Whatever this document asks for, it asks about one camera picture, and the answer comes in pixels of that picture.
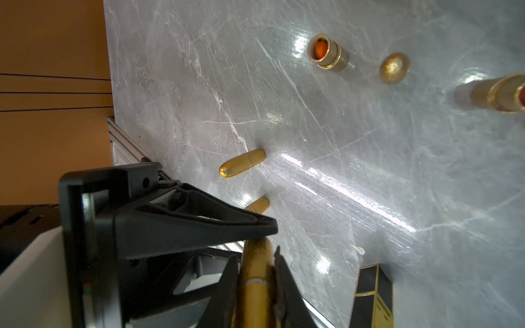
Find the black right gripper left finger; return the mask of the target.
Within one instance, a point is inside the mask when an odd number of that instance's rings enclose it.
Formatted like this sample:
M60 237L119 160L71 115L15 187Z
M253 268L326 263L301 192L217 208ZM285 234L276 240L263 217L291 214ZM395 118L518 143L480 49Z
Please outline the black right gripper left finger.
M232 256L228 259L210 302L196 326L197 328L232 327L238 281L239 261Z

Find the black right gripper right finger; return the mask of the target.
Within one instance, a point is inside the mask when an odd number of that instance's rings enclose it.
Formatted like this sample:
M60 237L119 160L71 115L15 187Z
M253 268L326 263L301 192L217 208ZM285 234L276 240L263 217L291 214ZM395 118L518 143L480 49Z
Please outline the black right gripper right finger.
M274 313L281 327L285 328L316 328L304 301L295 283L293 275L280 254L280 247L274 253L276 272L276 303Z

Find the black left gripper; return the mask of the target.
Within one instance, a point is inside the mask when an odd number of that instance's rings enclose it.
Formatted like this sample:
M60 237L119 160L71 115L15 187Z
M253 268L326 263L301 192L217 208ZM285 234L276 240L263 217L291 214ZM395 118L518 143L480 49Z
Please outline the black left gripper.
M274 218L177 180L159 163L65 174L60 219L74 327L196 327L230 257Z

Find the gold bullet lipstick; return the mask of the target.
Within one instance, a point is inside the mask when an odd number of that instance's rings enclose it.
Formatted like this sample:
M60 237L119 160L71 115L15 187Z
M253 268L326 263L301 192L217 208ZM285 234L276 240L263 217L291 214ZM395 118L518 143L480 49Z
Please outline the gold bullet lipstick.
M254 202L252 202L251 204L247 205L244 208L244 210L247 210L253 213L263 214L269 207L270 207L269 199L265 196L262 196L258 198L257 200L255 200Z
M325 34L317 34L310 39L306 54L312 63L324 71L342 72L347 68L355 68L346 50Z
M244 244L233 327L276 327L273 247L269 239Z
M262 163L265 159L266 152L262 148L257 148L256 150L240 154L237 157L229 159L220 166L220 176L223 178L237 176Z
M471 101L481 109L523 112L524 73L480 81L471 92Z

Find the black gold square lipstick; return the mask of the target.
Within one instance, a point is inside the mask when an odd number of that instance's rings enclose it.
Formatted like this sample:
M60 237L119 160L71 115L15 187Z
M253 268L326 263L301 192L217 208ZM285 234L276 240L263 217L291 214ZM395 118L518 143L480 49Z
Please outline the black gold square lipstick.
M380 264L358 273L349 328L394 327L393 285Z

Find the gold bullet lipstick standing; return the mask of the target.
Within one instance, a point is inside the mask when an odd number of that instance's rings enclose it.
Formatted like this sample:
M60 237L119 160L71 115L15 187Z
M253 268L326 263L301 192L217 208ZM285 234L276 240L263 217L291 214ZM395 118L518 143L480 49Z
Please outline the gold bullet lipstick standing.
M265 159L266 152L262 148L257 148L256 150L240 154L237 157L229 159L220 166L220 176L223 178L237 176L262 163Z

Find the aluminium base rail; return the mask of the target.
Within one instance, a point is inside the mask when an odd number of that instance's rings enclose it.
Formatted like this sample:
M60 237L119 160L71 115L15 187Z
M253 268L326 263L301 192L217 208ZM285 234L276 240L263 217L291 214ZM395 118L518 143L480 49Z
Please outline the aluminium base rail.
M154 162L154 159L116 124L114 117L108 117L107 121L115 166Z

